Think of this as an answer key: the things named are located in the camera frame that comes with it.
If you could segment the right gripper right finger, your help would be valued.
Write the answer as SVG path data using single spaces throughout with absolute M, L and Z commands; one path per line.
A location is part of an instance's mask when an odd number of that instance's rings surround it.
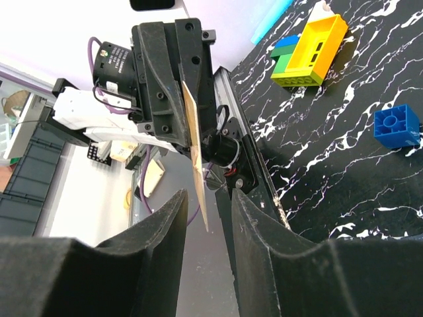
M 232 196 L 241 316 L 421 316 L 422 242 L 315 244 Z

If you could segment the gold VIP credit card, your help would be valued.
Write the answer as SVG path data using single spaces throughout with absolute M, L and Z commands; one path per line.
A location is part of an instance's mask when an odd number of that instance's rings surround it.
M 204 187 L 204 174 L 202 170 L 202 153 L 200 143 L 200 125 L 198 121 L 198 109 L 196 101 L 189 91 L 185 81 L 182 82 L 182 93 L 186 111 L 186 119 L 190 134 L 190 153 L 192 161 L 192 171 L 194 177 L 194 185 L 198 197 L 198 203 L 202 212 L 202 218 L 206 231 L 209 231 L 208 216 L 206 208 L 206 194 Z

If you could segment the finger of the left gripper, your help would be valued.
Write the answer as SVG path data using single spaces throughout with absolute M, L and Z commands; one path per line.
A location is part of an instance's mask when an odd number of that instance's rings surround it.
M 180 87 L 180 54 L 174 23 L 146 22 L 132 27 L 135 61 L 145 76 L 154 134 L 181 147 L 190 144 Z
M 188 92 L 196 103 L 200 139 L 203 140 L 217 129 L 210 43 L 203 39 L 202 26 L 197 18 L 176 20 L 175 31 L 179 56 L 177 64 L 179 78 L 175 82 L 177 88 L 174 105 L 177 134 L 175 148 L 180 154 L 189 155 L 191 141 L 182 92 L 183 85 L 188 87 Z

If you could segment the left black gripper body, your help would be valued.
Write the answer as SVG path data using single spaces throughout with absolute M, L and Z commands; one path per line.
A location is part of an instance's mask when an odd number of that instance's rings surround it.
M 132 94 L 135 88 L 132 51 L 103 42 L 95 56 L 93 84 L 111 94 Z

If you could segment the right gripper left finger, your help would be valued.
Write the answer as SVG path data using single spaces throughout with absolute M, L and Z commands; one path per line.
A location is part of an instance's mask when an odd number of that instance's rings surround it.
M 98 246 L 1 239 L 2 316 L 174 316 L 188 193 Z

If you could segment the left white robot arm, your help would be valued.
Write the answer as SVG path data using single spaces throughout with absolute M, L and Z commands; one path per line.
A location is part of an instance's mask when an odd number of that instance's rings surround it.
M 56 81 L 56 103 L 42 112 L 42 127 L 74 145 L 133 141 L 188 152 L 187 96 L 196 105 L 200 138 L 217 131 L 210 52 L 215 39 L 215 31 L 196 18 L 134 26 L 129 48 L 100 45 L 92 89 Z

